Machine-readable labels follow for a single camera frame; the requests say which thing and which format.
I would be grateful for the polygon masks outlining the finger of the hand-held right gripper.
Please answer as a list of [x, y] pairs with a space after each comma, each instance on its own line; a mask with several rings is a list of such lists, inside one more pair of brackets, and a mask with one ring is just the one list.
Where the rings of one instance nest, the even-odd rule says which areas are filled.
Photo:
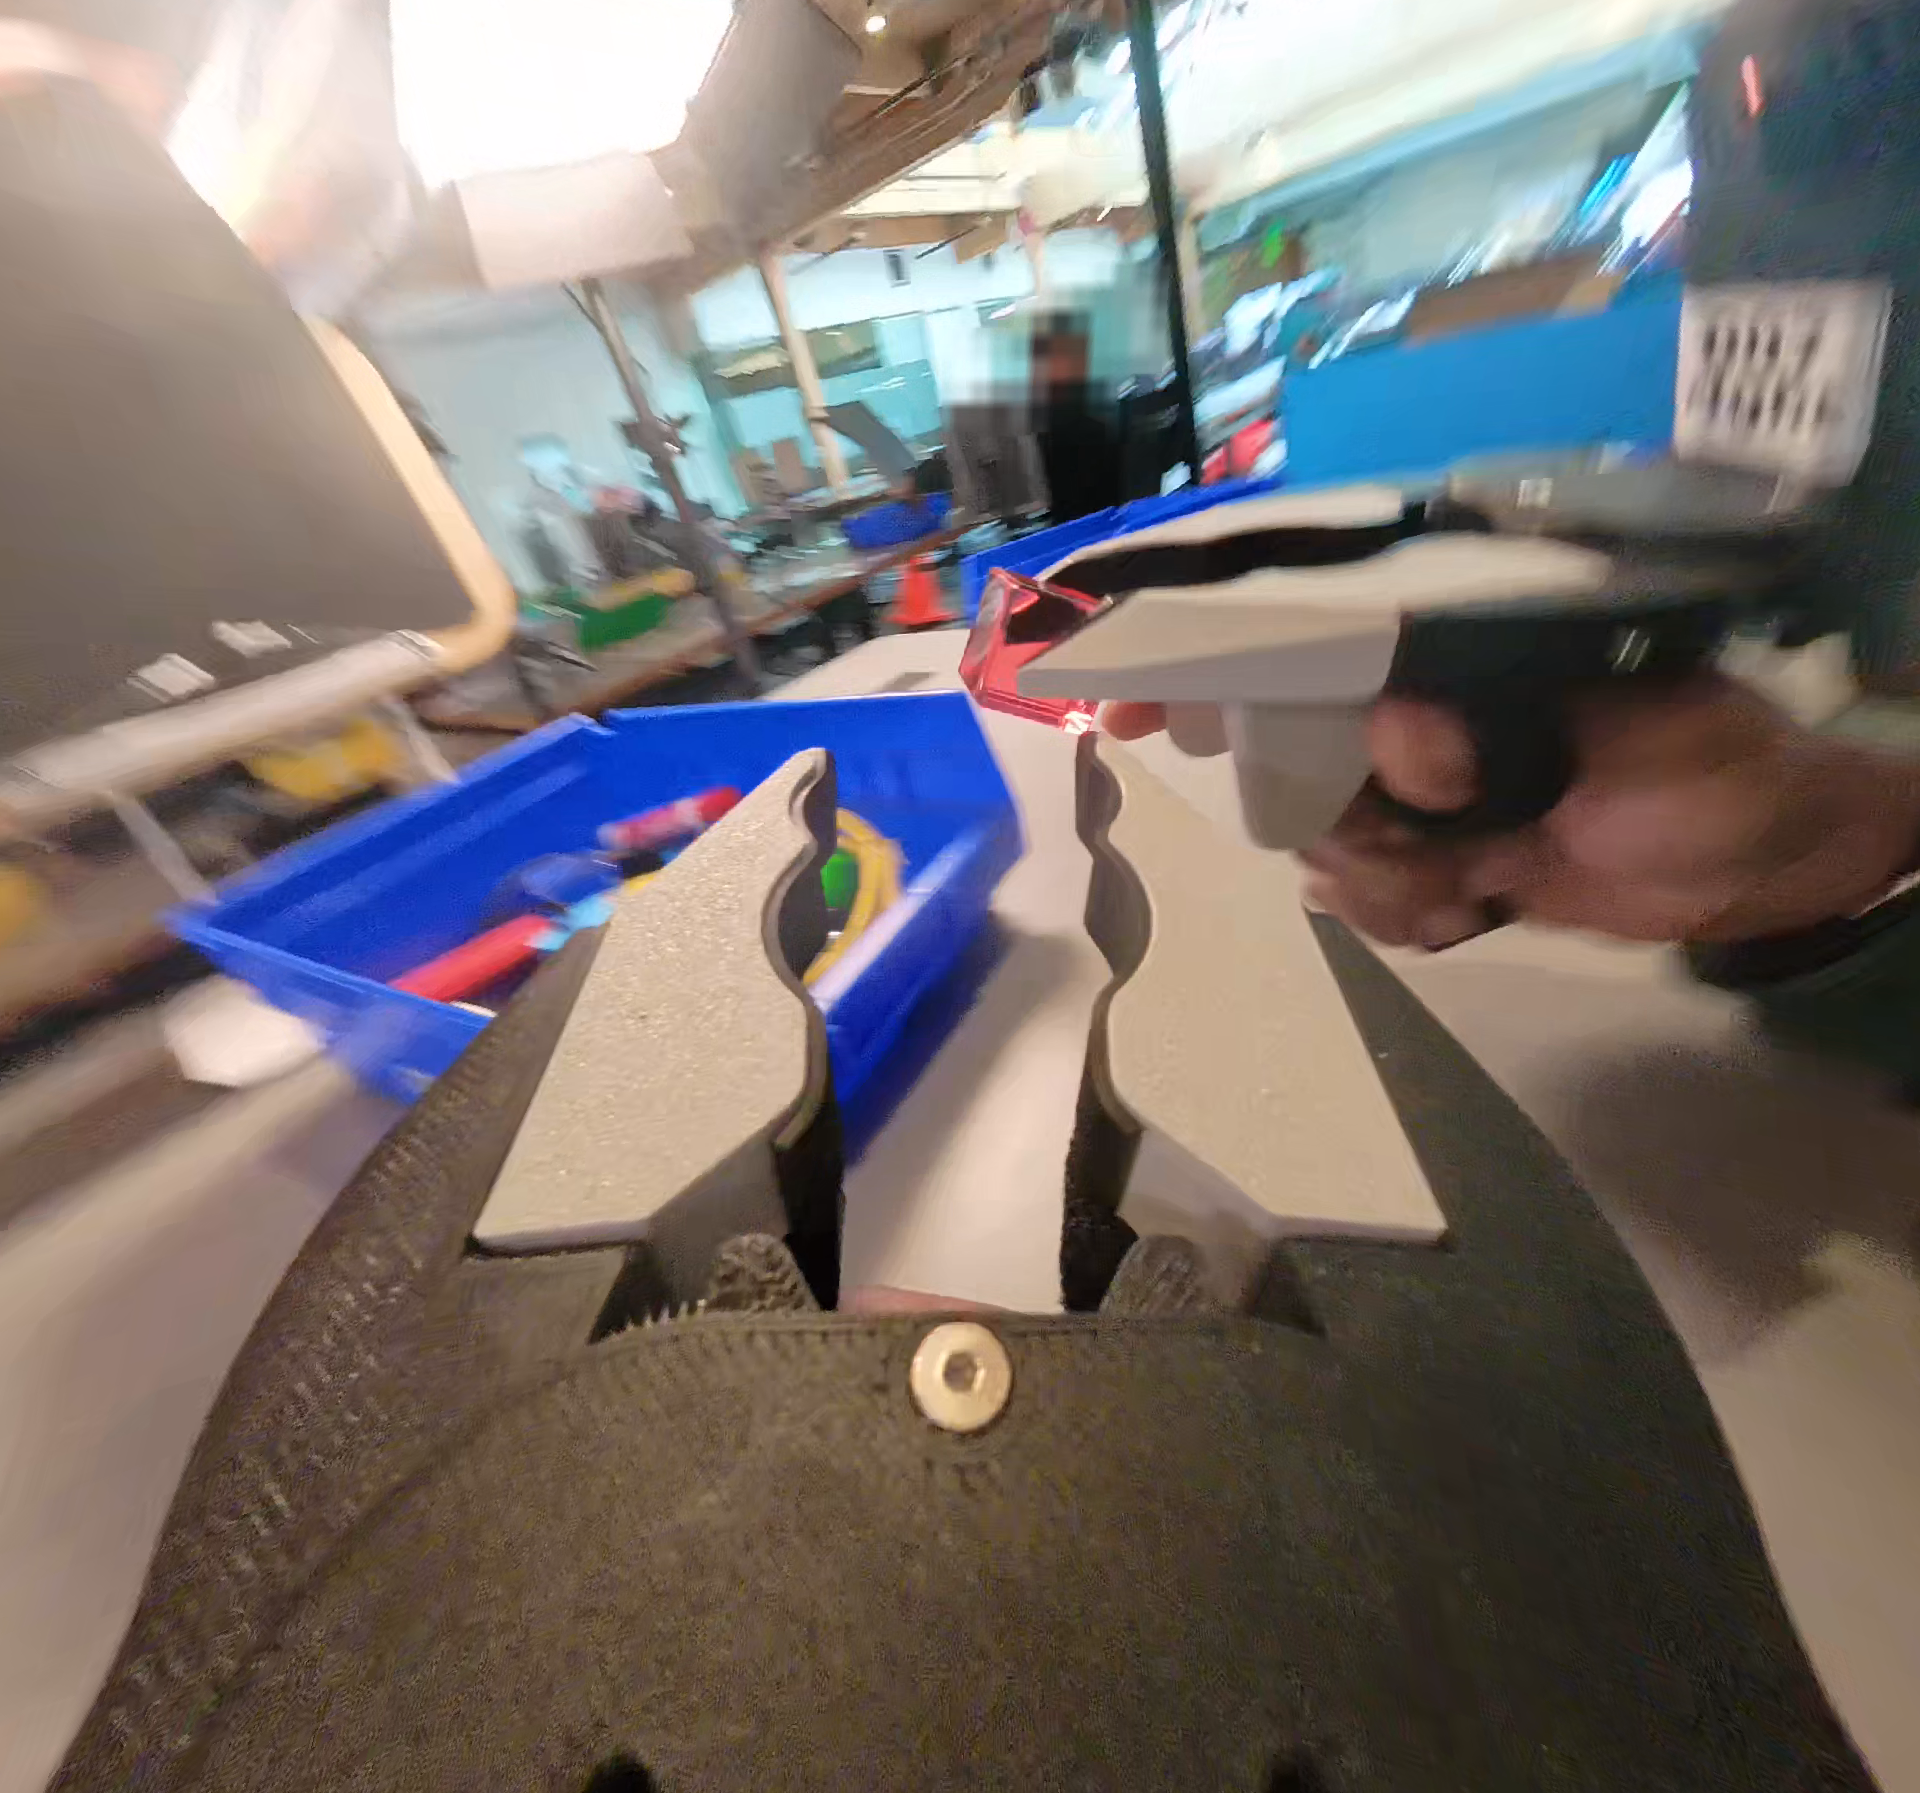
[[1569, 787], [1565, 693], [1612, 654], [1612, 568], [1551, 539], [1441, 534], [1348, 565], [1120, 592], [1068, 634], [1015, 617], [1031, 708], [1159, 708], [1180, 747], [1222, 747], [1247, 837], [1310, 850], [1368, 790], [1384, 697], [1443, 708], [1487, 740], [1465, 834], [1545, 818]]
[[1041, 585], [1093, 603], [1132, 592], [1222, 585], [1269, 570], [1361, 565], [1443, 532], [1443, 495], [1399, 489], [1269, 492], [1196, 508], [1099, 541], [1057, 561]]

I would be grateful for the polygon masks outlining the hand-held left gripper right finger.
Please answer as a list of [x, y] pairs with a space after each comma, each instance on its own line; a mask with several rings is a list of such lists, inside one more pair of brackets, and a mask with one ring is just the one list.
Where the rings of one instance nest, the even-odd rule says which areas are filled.
[[1189, 1246], [1201, 1294], [1257, 1301], [1294, 1242], [1443, 1251], [1448, 1221], [1285, 855], [1192, 802], [1137, 747], [1076, 748], [1097, 994], [1065, 1165], [1060, 1290]]

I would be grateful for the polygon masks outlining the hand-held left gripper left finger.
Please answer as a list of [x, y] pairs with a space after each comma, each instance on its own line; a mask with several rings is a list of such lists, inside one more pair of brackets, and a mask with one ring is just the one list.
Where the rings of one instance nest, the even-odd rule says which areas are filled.
[[766, 1232], [838, 1307], [845, 1138], [806, 984], [834, 810], [834, 755], [808, 747], [609, 914], [472, 1225], [483, 1252], [640, 1251], [690, 1305], [726, 1242]]

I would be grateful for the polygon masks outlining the red transparent cube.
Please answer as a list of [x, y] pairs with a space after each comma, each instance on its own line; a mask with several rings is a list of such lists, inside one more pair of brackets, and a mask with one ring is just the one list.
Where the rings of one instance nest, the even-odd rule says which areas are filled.
[[959, 678], [975, 705], [1008, 719], [1057, 726], [1065, 735], [1091, 732], [1093, 703], [1022, 696], [1020, 673], [1093, 625], [1112, 604], [1008, 568], [989, 570], [959, 656]]

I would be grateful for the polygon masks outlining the blue plastic bin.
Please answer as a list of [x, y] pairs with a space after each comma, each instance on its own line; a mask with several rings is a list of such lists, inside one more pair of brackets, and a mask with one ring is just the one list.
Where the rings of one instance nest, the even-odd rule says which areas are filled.
[[840, 807], [904, 857], [879, 936], [817, 995], [860, 1159], [977, 985], [997, 891], [1022, 855], [1015, 798], [961, 689], [571, 718], [290, 847], [164, 922], [308, 1022], [362, 1086], [412, 1104], [485, 1020], [396, 982], [468, 943], [511, 870], [588, 851], [607, 821], [677, 798], [750, 792], [817, 747], [834, 755]]
[[1076, 521], [1044, 527], [1041, 532], [1022, 534], [1020, 539], [1003, 541], [997, 548], [975, 554], [961, 565], [961, 622], [975, 625], [989, 587], [989, 577], [997, 570], [1020, 577], [1037, 577], [1085, 548], [1093, 548], [1112, 539], [1125, 539], [1137, 532], [1151, 532], [1167, 521], [1213, 508], [1216, 503], [1235, 503], [1251, 496], [1278, 492], [1283, 485], [1283, 474], [1227, 480], [1216, 485], [1186, 485], [1176, 492], [1153, 495], [1147, 500], [1113, 508], [1099, 508], [1097, 514], [1087, 514]]

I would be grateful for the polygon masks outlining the person's right forearm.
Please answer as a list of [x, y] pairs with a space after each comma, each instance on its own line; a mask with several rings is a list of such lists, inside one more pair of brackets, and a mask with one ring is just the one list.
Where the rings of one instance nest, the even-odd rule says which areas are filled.
[[1691, 945], [1695, 982], [1741, 999], [1799, 1051], [1871, 1070], [1919, 1102], [1919, 880], [1860, 914], [1746, 943]]

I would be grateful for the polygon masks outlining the person's right hand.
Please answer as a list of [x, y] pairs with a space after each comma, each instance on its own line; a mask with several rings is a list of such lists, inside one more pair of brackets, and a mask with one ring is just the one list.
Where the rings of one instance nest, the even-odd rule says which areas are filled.
[[1548, 818], [1465, 839], [1388, 804], [1465, 810], [1480, 792], [1467, 726], [1377, 703], [1376, 790], [1293, 855], [1312, 902], [1399, 949], [1503, 922], [1716, 946], [1856, 917], [1916, 870], [1916, 762], [1799, 725], [1740, 681], [1603, 689], [1570, 719], [1575, 775]]

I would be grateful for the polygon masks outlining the light stand pole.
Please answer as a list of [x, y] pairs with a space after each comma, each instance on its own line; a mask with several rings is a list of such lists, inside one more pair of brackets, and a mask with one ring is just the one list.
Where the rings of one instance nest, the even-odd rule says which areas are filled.
[[1174, 192], [1172, 152], [1165, 124], [1165, 84], [1157, 44], [1157, 3], [1123, 0], [1128, 14], [1131, 72], [1136, 82], [1140, 148], [1147, 200], [1157, 227], [1157, 266], [1165, 291], [1167, 349], [1172, 364], [1174, 434], [1186, 481], [1201, 485], [1203, 456], [1195, 413], [1192, 335], [1181, 266], [1181, 227]]

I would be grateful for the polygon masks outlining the studio light panel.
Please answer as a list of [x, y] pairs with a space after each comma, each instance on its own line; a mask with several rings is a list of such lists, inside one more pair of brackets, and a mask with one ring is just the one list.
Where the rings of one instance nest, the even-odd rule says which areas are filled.
[[740, 3], [390, 0], [396, 135], [460, 225], [460, 282], [528, 291], [688, 261], [658, 156]]

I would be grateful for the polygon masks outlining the blue partition wall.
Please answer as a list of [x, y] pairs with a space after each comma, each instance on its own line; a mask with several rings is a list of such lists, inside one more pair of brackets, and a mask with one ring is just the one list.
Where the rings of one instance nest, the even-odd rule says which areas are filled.
[[1290, 489], [1433, 480], [1460, 463], [1672, 445], [1685, 277], [1637, 274], [1607, 308], [1395, 341], [1290, 375]]

